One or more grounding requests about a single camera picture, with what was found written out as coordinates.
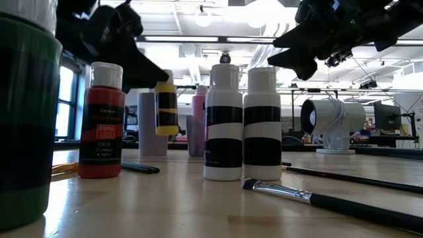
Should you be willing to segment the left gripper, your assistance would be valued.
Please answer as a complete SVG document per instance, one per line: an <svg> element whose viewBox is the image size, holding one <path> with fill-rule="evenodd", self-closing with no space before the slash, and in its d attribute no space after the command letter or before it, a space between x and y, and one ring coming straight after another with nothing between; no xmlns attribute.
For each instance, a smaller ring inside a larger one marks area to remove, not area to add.
<svg viewBox="0 0 423 238"><path fill-rule="evenodd" d="M99 6L82 28L82 43L97 61L114 63L123 68L122 91L152 89L169 75L136 47L141 35L141 18L128 1L111 7Z"/></svg>

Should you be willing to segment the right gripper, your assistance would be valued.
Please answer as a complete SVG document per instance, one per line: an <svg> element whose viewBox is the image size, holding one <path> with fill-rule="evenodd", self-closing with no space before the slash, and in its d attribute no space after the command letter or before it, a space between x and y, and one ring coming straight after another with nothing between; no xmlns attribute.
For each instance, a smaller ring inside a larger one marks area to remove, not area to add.
<svg viewBox="0 0 423 238"><path fill-rule="evenodd" d="M381 51L397 43L393 17L385 9L391 0L302 0L294 29L276 38L272 45L290 48L270 56L269 65L292 69L302 81L317 70L315 58L348 51L373 42ZM308 46L310 48L292 48Z"/></svg>

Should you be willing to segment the small yellow paint bottle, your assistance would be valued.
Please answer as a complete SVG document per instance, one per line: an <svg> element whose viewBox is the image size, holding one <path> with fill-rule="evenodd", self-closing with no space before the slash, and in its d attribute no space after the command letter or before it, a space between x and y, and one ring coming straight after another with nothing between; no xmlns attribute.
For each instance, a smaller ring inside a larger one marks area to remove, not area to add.
<svg viewBox="0 0 423 238"><path fill-rule="evenodd" d="M175 136L178 134L177 95L173 72L166 69L169 78L158 82L155 87L155 133L158 136Z"/></svg>

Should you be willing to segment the large pink paint bottle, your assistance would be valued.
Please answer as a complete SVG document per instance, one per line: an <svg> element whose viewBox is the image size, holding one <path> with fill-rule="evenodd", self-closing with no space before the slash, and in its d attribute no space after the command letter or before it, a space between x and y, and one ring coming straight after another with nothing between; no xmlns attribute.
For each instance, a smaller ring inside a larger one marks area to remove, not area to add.
<svg viewBox="0 0 423 238"><path fill-rule="evenodd" d="M208 88L204 85L196 86L196 93L192 97L192 115L204 124L205 101Z"/></svg>

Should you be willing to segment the small red paint bottle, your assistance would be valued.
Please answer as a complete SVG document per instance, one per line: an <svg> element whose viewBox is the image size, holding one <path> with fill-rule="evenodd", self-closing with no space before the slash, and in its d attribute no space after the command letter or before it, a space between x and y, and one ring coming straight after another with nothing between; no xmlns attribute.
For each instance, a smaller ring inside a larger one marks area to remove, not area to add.
<svg viewBox="0 0 423 238"><path fill-rule="evenodd" d="M82 179L117 177L121 171L126 94L123 69L96 61L85 90L78 174Z"/></svg>

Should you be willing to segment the small white paint bottle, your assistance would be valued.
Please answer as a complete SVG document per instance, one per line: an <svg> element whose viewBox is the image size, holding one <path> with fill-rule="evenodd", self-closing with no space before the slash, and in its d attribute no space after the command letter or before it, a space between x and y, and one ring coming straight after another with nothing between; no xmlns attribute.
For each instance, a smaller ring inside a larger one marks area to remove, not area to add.
<svg viewBox="0 0 423 238"><path fill-rule="evenodd" d="M236 65L212 66L205 109L204 178L239 180L243 173L243 96Z"/></svg>
<svg viewBox="0 0 423 238"><path fill-rule="evenodd" d="M243 100L244 176L258 180L282 177L281 100L276 72L256 67L248 72L248 93Z"/></svg>

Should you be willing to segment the small dark green paint bottle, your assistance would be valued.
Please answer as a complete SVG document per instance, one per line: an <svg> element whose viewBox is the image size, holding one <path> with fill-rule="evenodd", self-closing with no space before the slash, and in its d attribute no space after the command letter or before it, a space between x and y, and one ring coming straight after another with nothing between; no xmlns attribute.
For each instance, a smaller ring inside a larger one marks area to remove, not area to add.
<svg viewBox="0 0 423 238"><path fill-rule="evenodd" d="M0 0L0 231L48 207L62 45L58 0Z"/></svg>

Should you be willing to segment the flat silver ferrule paint brush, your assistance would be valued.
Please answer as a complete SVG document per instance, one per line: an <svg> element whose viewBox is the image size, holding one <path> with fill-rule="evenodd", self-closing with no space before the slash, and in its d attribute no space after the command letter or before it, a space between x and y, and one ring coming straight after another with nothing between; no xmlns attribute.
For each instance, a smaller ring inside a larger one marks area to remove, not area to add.
<svg viewBox="0 0 423 238"><path fill-rule="evenodd" d="M242 188L245 190L296 200L298 202L303 202L305 204L345 216L351 216L353 218L423 235L422 217L378 208L324 194L313 193L306 190L290 188L253 178L243 179Z"/></svg>

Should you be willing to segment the lilac plastic cup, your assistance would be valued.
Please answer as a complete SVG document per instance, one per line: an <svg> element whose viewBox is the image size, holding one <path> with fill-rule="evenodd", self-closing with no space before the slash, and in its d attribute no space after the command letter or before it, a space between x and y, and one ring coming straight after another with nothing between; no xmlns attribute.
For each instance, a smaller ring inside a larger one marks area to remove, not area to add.
<svg viewBox="0 0 423 238"><path fill-rule="evenodd" d="M137 119L139 134L139 157L166 157L168 137L158 136L155 127L155 94L138 94Z"/></svg>

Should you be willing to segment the black light bar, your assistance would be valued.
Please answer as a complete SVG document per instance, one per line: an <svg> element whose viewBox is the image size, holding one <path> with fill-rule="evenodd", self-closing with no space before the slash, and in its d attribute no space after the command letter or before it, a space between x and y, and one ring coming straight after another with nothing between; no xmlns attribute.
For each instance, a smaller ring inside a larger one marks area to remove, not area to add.
<svg viewBox="0 0 423 238"><path fill-rule="evenodd" d="M189 36L189 35L147 35L138 36L135 42L149 43L202 43L202 44L267 44L272 45L275 37L254 36ZM373 42L356 46L375 46ZM423 40L399 39L394 47L417 47L423 46Z"/></svg>

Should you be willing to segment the dark framed window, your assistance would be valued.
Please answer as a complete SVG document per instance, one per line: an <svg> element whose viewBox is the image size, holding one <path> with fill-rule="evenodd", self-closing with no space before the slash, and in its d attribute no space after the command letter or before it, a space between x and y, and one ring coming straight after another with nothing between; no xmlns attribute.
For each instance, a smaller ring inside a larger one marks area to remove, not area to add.
<svg viewBox="0 0 423 238"><path fill-rule="evenodd" d="M57 139L74 139L77 112L77 93L79 75L73 70L61 66L58 110L56 114Z"/></svg>

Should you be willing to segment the grey translucent plastic bin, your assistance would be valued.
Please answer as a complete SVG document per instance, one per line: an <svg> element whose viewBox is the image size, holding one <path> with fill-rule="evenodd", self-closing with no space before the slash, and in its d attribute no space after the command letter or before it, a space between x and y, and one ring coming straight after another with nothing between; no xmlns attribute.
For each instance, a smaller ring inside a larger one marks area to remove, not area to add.
<svg viewBox="0 0 423 238"><path fill-rule="evenodd" d="M204 156L204 124L195 116L186 117L188 152L191 157Z"/></svg>

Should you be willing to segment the dark office chair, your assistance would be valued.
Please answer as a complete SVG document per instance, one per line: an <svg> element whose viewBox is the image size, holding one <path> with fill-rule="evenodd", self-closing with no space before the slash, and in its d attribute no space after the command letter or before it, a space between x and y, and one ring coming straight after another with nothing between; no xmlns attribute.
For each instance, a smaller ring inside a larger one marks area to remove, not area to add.
<svg viewBox="0 0 423 238"><path fill-rule="evenodd" d="M304 143L293 136L282 137L282 151L303 151Z"/></svg>

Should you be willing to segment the black computer monitor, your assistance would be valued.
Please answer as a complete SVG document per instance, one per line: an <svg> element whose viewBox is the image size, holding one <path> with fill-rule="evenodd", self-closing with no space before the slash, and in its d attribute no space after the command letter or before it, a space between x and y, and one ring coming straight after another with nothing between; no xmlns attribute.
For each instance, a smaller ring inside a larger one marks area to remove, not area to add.
<svg viewBox="0 0 423 238"><path fill-rule="evenodd" d="M399 130L401 126L401 109L398 106L375 103L375 127L380 130Z"/></svg>

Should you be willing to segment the black monitor stand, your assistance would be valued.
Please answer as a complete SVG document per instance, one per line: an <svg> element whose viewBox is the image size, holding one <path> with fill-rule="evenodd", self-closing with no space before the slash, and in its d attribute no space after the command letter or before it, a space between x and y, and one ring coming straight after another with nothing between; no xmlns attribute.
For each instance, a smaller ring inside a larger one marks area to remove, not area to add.
<svg viewBox="0 0 423 238"><path fill-rule="evenodd" d="M410 122L410 125L411 125L412 137L414 138L414 145L416 147L419 147L420 146L420 137L417 135L417 132L416 132L415 115L416 115L416 113L414 111L401 114L402 117L409 119L409 122Z"/></svg>

